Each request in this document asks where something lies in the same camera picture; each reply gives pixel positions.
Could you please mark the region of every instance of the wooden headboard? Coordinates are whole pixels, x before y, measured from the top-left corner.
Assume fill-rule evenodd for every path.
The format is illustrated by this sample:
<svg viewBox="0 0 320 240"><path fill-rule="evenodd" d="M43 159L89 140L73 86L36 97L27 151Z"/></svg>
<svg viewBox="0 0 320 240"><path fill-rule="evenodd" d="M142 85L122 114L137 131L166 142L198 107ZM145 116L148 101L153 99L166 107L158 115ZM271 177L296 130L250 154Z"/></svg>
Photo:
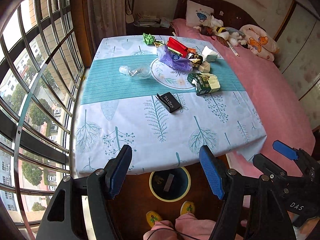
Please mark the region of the wooden headboard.
<svg viewBox="0 0 320 240"><path fill-rule="evenodd" d="M239 30L243 25L252 24L259 26L256 21L243 9L233 3L224 0L190 0L214 9L214 17L222 20L224 26ZM185 19L187 11L187 0L178 0L174 19Z"/></svg>

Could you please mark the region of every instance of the green package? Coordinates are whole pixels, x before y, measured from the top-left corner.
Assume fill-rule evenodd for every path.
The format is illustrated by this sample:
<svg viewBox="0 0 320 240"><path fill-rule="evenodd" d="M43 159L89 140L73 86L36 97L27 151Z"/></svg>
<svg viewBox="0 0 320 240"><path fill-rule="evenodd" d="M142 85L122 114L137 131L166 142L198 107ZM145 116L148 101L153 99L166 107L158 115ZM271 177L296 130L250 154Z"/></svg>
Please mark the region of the green package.
<svg viewBox="0 0 320 240"><path fill-rule="evenodd" d="M152 36L151 34L143 34L143 42L147 45L151 45L154 41L156 40L156 38L154 36Z"/></svg>
<svg viewBox="0 0 320 240"><path fill-rule="evenodd" d="M190 73L187 80L196 86L197 96L218 91L220 88L217 76L209 73Z"/></svg>

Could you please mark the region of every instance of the white tissue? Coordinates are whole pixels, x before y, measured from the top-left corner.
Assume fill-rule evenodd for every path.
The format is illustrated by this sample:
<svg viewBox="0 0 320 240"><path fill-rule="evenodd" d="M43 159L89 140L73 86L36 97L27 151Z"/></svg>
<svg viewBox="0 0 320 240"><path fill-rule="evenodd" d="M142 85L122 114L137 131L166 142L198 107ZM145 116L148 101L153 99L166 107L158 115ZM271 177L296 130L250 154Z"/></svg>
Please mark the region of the white tissue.
<svg viewBox="0 0 320 240"><path fill-rule="evenodd" d="M203 57L203 61L213 62L220 56L214 50L209 49L208 46L205 46L202 51L202 57Z"/></svg>

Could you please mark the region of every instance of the tablecloth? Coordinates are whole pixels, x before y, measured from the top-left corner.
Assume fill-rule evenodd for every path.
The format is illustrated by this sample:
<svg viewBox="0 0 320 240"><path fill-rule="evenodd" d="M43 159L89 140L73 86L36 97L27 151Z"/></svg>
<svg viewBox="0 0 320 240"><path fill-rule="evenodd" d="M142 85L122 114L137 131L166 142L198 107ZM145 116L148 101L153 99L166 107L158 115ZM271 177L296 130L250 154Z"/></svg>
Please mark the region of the tablecloth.
<svg viewBox="0 0 320 240"><path fill-rule="evenodd" d="M156 36L167 41L168 36ZM198 53L209 42L178 38ZM150 64L152 77L131 80L121 65ZM103 39L89 71L76 124L79 176L103 168L124 144L132 147L128 174L171 169L199 161L208 145L215 156L237 151L247 161L259 153L266 133L237 76L223 57L211 63L221 88L196 96L188 73L159 62L156 48L142 36ZM171 92L182 108L169 114L155 97Z"/></svg>

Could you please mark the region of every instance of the paper stack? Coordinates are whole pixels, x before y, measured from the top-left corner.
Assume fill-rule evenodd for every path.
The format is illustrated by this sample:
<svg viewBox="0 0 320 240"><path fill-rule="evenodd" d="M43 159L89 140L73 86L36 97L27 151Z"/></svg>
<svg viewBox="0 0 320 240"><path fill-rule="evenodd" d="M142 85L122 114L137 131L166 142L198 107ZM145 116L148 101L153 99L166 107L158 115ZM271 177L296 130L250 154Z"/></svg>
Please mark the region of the paper stack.
<svg viewBox="0 0 320 240"><path fill-rule="evenodd" d="M143 27L160 27L161 20L156 16L152 15L141 15L137 14L135 17L134 25Z"/></svg>

